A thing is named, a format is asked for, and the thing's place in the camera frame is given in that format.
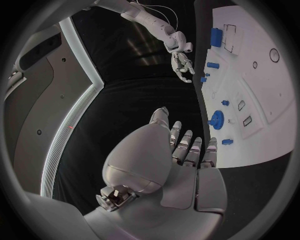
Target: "wire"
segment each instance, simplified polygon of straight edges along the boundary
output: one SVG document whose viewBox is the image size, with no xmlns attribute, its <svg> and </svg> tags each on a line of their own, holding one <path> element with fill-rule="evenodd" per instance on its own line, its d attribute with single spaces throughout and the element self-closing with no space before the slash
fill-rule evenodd
<svg viewBox="0 0 300 240">
<path fill-rule="evenodd" d="M 156 11 L 156 12 L 159 12 L 160 14 L 162 14 L 162 15 L 167 19 L 167 22 L 168 22 L 169 24 L 170 24 L 170 21 L 168 20 L 168 18 L 167 18 L 162 12 L 160 12 L 160 11 L 158 11 L 158 10 L 155 10 L 155 9 L 153 9 L 153 8 L 150 8 L 150 7 L 162 7 L 162 8 L 166 8 L 166 9 L 171 10 L 171 11 L 175 14 L 175 17 L 176 17 L 176 29 L 175 29 L 175 32 L 177 31 L 177 28 L 178 28 L 178 17 L 177 17 L 176 12 L 173 11 L 173 9 L 171 9 L 171 8 L 169 8 L 169 7 L 167 7 L 167 6 L 161 6 L 161 5 L 145 5 L 145 4 L 141 4 L 141 3 L 139 3 L 139 0 L 136 0 L 136 1 L 133 0 L 133 1 L 136 2 L 137 4 L 141 5 L 141 6 L 145 7 L 145 8 L 148 8 L 148 9 L 154 10 L 154 11 Z"/>
</svg>

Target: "blue knob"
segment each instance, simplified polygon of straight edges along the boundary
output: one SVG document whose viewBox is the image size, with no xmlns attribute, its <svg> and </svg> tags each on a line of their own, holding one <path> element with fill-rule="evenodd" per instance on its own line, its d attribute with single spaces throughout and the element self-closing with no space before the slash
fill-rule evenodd
<svg viewBox="0 0 300 240">
<path fill-rule="evenodd" d="M 218 63 L 213 63 L 213 62 L 208 62 L 207 63 L 208 68 L 213 68 L 213 69 L 218 69 L 220 67 L 220 64 Z"/>
<path fill-rule="evenodd" d="M 215 111 L 211 117 L 211 120 L 209 120 L 207 124 L 213 126 L 213 128 L 216 130 L 220 130 L 224 124 L 223 112 L 220 110 Z"/>
<path fill-rule="evenodd" d="M 229 144 L 233 144 L 234 141 L 232 139 L 224 139 L 222 140 L 222 145 L 229 145 Z"/>
<path fill-rule="evenodd" d="M 229 101 L 226 101 L 226 100 L 221 101 L 221 103 L 222 103 L 224 106 L 228 106 L 228 105 L 229 105 Z"/>
</svg>

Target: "rectangular slot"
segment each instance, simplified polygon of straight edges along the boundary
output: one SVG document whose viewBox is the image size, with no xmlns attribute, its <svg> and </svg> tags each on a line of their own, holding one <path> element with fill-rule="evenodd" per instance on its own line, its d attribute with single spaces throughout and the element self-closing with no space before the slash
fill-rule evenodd
<svg viewBox="0 0 300 240">
<path fill-rule="evenodd" d="M 242 108 L 243 108 L 245 105 L 246 105 L 246 104 L 245 104 L 245 102 L 244 102 L 243 100 L 240 101 L 240 103 L 239 103 L 238 106 L 237 106 L 238 110 L 241 111 Z"/>
<path fill-rule="evenodd" d="M 252 122 L 252 117 L 249 116 L 242 123 L 244 124 L 244 127 L 246 127 L 251 122 Z"/>
</svg>

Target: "robotic arm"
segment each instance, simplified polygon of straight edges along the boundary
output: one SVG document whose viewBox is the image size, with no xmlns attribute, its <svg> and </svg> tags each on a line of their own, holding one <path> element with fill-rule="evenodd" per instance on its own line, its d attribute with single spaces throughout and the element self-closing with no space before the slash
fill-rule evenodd
<svg viewBox="0 0 300 240">
<path fill-rule="evenodd" d="M 175 32 L 174 28 L 167 22 L 151 15 L 136 2 L 127 2 L 126 0 L 97 0 L 91 7 L 102 7 L 121 14 L 121 16 L 131 22 L 137 22 L 143 25 L 158 40 L 163 41 L 166 50 L 171 53 L 171 65 L 173 71 L 185 83 L 191 83 L 191 80 L 183 77 L 182 73 L 189 71 L 195 74 L 190 61 L 183 53 L 193 51 L 191 42 L 187 42 L 185 35 L 181 31 Z"/>
</svg>

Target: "blue plastic part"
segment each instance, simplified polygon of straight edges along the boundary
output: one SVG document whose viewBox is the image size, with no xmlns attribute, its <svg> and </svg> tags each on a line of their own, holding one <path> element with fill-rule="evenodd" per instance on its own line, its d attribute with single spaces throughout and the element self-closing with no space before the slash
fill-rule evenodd
<svg viewBox="0 0 300 240">
<path fill-rule="evenodd" d="M 226 101 L 226 100 L 221 101 L 221 103 L 222 103 L 224 106 L 228 106 L 228 105 L 229 105 L 229 101 Z"/>
<path fill-rule="evenodd" d="M 207 67 L 208 67 L 208 68 L 213 68 L 213 69 L 219 69 L 220 64 L 218 64 L 218 63 L 213 63 L 213 62 L 208 62 L 208 63 L 207 63 Z"/>
<path fill-rule="evenodd" d="M 207 122 L 209 125 L 213 126 L 214 129 L 220 130 L 224 124 L 224 114 L 222 111 L 217 110 L 211 117 L 211 120 Z"/>
<path fill-rule="evenodd" d="M 210 45 L 214 47 L 221 47 L 223 31 L 218 28 L 211 28 Z"/>
<path fill-rule="evenodd" d="M 222 140 L 222 145 L 229 145 L 229 144 L 233 144 L 234 141 L 232 139 L 224 139 Z"/>
</svg>

